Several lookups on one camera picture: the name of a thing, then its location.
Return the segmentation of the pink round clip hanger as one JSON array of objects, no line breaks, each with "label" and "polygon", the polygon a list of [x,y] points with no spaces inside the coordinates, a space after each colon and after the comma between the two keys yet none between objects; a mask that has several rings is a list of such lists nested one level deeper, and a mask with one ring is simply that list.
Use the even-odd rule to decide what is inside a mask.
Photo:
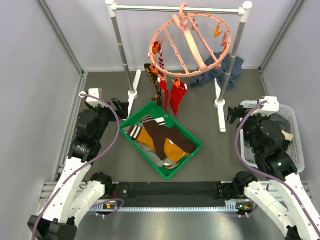
[{"label": "pink round clip hanger", "polygon": [[[228,24],[220,17],[214,15],[213,13],[207,11],[207,10],[187,10],[187,3],[182,3],[180,7],[177,10],[177,14],[174,14],[171,17],[171,20],[169,20],[167,23],[162,25],[158,31],[154,34],[153,38],[151,39],[150,46],[149,46],[149,53],[148,57],[151,60],[151,66],[155,67],[159,72],[162,72],[165,74],[165,76],[171,76],[175,78],[187,78],[187,77],[195,77],[198,76],[202,73],[206,73],[209,70],[212,70],[216,67],[220,67],[223,59],[227,56],[228,51],[230,49],[230,45],[232,43],[232,34],[230,27]],[[220,57],[215,56],[214,50],[209,46],[208,41],[204,38],[202,35],[200,29],[198,28],[198,24],[196,23],[196,20],[198,17],[202,18],[208,18],[210,20],[215,20],[217,21],[217,26],[214,31],[213,37],[217,38],[220,35],[223,35],[222,40],[221,40],[221,46],[223,47],[222,54]],[[170,26],[175,26],[178,30],[182,32],[182,35],[184,36],[186,43],[190,49],[190,52],[198,66],[198,70],[195,71],[189,71],[188,67],[181,56],[176,43],[174,42],[170,32],[169,32],[169,27]],[[213,63],[210,65],[207,65],[202,56],[201,53],[198,49],[198,45],[195,41],[195,38],[193,37],[192,32],[195,32],[197,36],[200,38],[202,41],[203,45],[206,47],[208,50],[209,54],[213,58]],[[173,49],[173,53],[177,57],[182,69],[183,73],[174,73],[170,72],[167,69],[161,68],[159,66],[159,55],[155,57],[155,55],[152,53],[152,48],[153,45],[156,41],[160,40],[168,40],[169,45]]]}]

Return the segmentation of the orange clothes peg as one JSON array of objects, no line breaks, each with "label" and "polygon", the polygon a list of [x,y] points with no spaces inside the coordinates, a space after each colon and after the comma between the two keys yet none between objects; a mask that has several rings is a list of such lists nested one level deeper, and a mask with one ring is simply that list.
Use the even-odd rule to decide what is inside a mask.
[{"label": "orange clothes peg", "polygon": [[181,88],[181,80],[180,80],[179,77],[176,78],[175,80],[172,80],[172,82],[173,82],[173,84],[174,84],[174,86],[175,86],[176,88],[178,88],[178,89]]}]

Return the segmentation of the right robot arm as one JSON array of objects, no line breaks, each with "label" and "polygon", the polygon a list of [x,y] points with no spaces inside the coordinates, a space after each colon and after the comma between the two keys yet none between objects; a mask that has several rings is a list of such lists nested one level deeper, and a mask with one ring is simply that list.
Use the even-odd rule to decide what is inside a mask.
[{"label": "right robot arm", "polygon": [[233,180],[233,192],[251,199],[279,228],[287,240],[318,240],[320,215],[303,187],[298,169],[287,149],[293,135],[274,115],[277,100],[260,99],[254,107],[228,108],[227,122],[240,119],[235,137],[239,153],[241,136],[249,143],[256,167],[248,167]]}]

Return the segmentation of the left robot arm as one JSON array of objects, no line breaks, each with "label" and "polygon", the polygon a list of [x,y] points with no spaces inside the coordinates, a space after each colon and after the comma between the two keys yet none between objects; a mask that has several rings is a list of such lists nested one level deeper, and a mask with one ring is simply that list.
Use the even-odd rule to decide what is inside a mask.
[{"label": "left robot arm", "polygon": [[100,198],[114,191],[112,178],[95,173],[85,189],[78,193],[84,177],[94,162],[103,156],[101,139],[110,122],[120,124],[129,115],[129,103],[117,98],[114,107],[99,97],[83,93],[86,109],[76,121],[76,136],[70,145],[63,172],[39,215],[32,215],[28,227],[33,240],[73,240],[78,227]]}]

